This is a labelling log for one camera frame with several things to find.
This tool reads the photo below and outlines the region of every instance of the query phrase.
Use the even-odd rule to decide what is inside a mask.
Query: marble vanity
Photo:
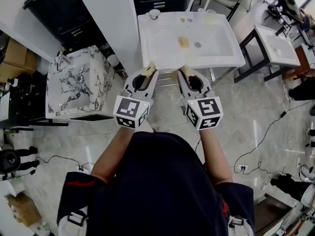
[[[123,88],[96,46],[67,55],[71,64],[55,58],[46,88],[46,118],[98,120],[112,117],[116,96]]]

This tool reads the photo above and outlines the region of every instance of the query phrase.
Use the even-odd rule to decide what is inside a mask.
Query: shoulder strap
[[[86,236],[88,228],[88,207],[63,217],[58,226],[59,236]]]
[[[228,222],[228,236],[254,236],[254,233],[246,219],[238,219],[230,216]]]

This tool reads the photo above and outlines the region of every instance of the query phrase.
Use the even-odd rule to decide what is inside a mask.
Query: forearm
[[[106,150],[95,163],[91,175],[108,183],[115,175],[122,160],[134,130],[121,127]]]
[[[233,182],[231,168],[213,129],[200,131],[207,172],[213,185]]]

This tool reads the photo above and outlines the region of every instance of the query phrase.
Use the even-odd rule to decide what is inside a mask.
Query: tiled floor
[[[210,3],[210,8],[218,13],[228,14],[228,10],[222,11],[225,8],[220,8],[220,5],[213,5],[213,3]],[[266,7],[267,4],[253,0],[250,13],[242,10],[235,13],[230,23],[239,41],[247,36],[254,24],[263,22]],[[275,22],[268,26],[276,30],[280,27]],[[262,74],[253,74],[238,84],[234,84],[233,76],[234,74],[230,74],[213,88],[216,96],[220,97],[224,110],[223,120],[216,132],[231,167],[241,154],[251,151],[260,142],[269,124],[284,110],[303,103],[286,101],[280,78],[264,83]],[[182,114],[178,86],[156,88],[154,101],[148,118],[151,126],[157,131],[178,134],[195,148],[199,134]],[[282,170],[293,176],[297,176],[298,158],[311,166],[313,164],[312,151],[305,151],[304,148],[308,142],[305,130],[312,122],[308,114],[309,108],[310,104],[300,107],[276,122],[260,147],[252,154],[243,157],[238,163],[249,165],[250,170],[253,170],[261,161],[263,169],[271,172]],[[20,132],[12,136],[15,148],[28,148],[33,145],[39,149],[39,156],[45,160],[52,155],[62,155],[75,158],[81,163],[95,162],[118,129],[112,120],[70,121],[69,127],[35,128],[33,132]],[[201,144],[197,148],[197,153],[201,158],[203,157]],[[75,168],[74,162],[53,158],[49,164],[41,163],[35,175],[23,177],[27,194],[34,199],[44,220],[55,232],[65,174]],[[260,190],[267,178],[267,173],[264,171],[256,170],[249,176],[233,173],[233,177],[235,182],[252,187],[255,199],[267,192],[291,206],[295,203],[289,195],[271,186],[264,191]]]

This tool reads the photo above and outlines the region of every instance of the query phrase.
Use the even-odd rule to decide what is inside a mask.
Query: drain
[[[195,47],[197,47],[197,48],[201,48],[201,44],[199,43],[199,42],[195,42]]]

